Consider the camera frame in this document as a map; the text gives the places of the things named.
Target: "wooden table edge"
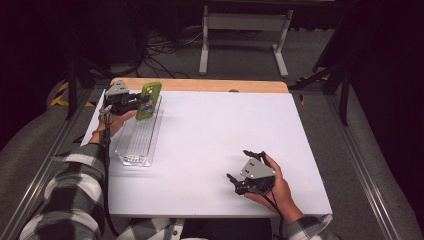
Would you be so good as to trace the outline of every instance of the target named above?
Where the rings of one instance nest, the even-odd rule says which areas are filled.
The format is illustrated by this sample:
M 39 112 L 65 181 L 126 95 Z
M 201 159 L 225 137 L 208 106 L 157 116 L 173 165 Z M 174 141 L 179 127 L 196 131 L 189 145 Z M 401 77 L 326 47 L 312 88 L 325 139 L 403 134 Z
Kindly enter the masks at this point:
M 207 92 L 255 92 L 288 93 L 287 85 L 277 81 L 215 80 L 215 79 L 164 79 L 164 78 L 115 78 L 124 81 L 128 89 L 140 90 L 148 82 L 159 81 L 163 91 L 207 91 Z

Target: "plaid shirt sleeve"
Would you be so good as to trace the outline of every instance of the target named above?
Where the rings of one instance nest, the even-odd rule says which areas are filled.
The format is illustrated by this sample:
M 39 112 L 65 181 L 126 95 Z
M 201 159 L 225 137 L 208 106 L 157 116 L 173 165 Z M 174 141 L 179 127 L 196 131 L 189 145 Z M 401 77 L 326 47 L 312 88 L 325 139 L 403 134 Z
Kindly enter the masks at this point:
M 303 217 L 285 226 L 284 235 L 289 240 L 338 240 L 338 237 L 325 231 L 332 219 L 331 214 L 319 218 Z
M 87 144 L 57 159 L 66 165 L 48 183 L 41 210 L 20 239 L 100 239 L 105 153 L 100 145 Z

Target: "gray carpet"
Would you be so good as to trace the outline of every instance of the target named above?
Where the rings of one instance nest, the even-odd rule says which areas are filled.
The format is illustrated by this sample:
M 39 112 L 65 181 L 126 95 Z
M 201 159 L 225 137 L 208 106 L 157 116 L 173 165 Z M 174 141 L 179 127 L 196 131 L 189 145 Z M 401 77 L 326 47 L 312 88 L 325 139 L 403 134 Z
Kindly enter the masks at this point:
M 284 81 L 288 85 L 293 84 L 299 77 L 312 74 L 312 66 L 331 34 L 331 31 L 288 33 L 283 48 L 283 57 L 289 72 L 289 78 Z M 270 52 L 273 39 L 277 38 L 278 36 L 270 33 L 260 33 L 252 39 L 231 32 L 214 34 L 210 41 L 206 76 L 198 75 L 201 39 L 175 53 L 160 54 L 155 59 L 168 70 L 186 73 L 191 78 L 281 81 L 273 54 Z M 116 65 L 114 70 L 126 67 L 125 64 Z M 156 77 L 156 73 L 145 64 L 138 72 L 142 77 Z M 166 72 L 157 74 L 170 78 Z M 185 78 L 182 74 L 174 75 Z M 90 100 L 98 98 L 101 92 L 98 88 L 93 91 Z M 345 240 L 387 239 L 355 171 L 348 146 L 336 127 L 337 119 L 332 116 L 326 97 L 315 90 L 302 91 L 305 97 L 304 105 L 300 103 L 299 92 L 293 93 L 293 97 L 319 171 L 326 181 L 324 186 L 334 212 L 334 220 L 328 229 Z M 93 111 L 92 107 L 83 107 L 72 126 L 72 134 L 65 138 L 60 151 L 78 146 L 72 141 L 85 132 Z M 6 228 L 28 184 L 54 145 L 66 114 L 66 107 L 49 107 L 44 114 L 17 133 L 0 153 L 0 229 Z M 378 186 L 399 235 L 403 239 L 423 239 L 414 212 L 393 179 L 353 91 L 350 93 L 347 116 L 348 129 Z M 114 218 L 118 229 L 125 221 Z M 113 236 L 108 231 L 104 239 L 113 239 Z

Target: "person's left hand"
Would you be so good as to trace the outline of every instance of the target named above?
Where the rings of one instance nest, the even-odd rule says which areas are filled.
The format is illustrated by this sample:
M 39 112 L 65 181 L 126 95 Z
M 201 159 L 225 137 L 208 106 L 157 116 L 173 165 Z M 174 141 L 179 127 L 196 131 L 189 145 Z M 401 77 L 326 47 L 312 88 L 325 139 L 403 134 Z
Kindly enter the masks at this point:
M 136 113 L 137 110 L 132 110 L 124 113 L 122 116 L 112 115 L 110 124 L 110 137 L 113 137 L 124 125 L 124 122 L 134 117 Z M 93 136 L 91 137 L 89 143 L 100 143 L 99 132 L 104 129 L 106 129 L 104 122 L 99 121 L 99 126 L 97 126 L 97 129 L 93 132 Z

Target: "wrist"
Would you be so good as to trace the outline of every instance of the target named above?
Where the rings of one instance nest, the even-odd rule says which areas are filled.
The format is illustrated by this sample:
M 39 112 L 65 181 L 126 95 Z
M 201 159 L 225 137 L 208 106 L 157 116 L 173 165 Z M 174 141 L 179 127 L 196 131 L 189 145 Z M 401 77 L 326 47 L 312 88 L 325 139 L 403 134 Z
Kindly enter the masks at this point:
M 293 200 L 278 204 L 278 208 L 287 224 L 293 223 L 304 217 L 302 211 L 300 211 Z
M 107 139 L 105 129 L 93 131 L 91 134 L 92 136 L 88 143 L 100 144 L 103 147 L 106 147 L 106 144 L 110 142 L 110 139 Z

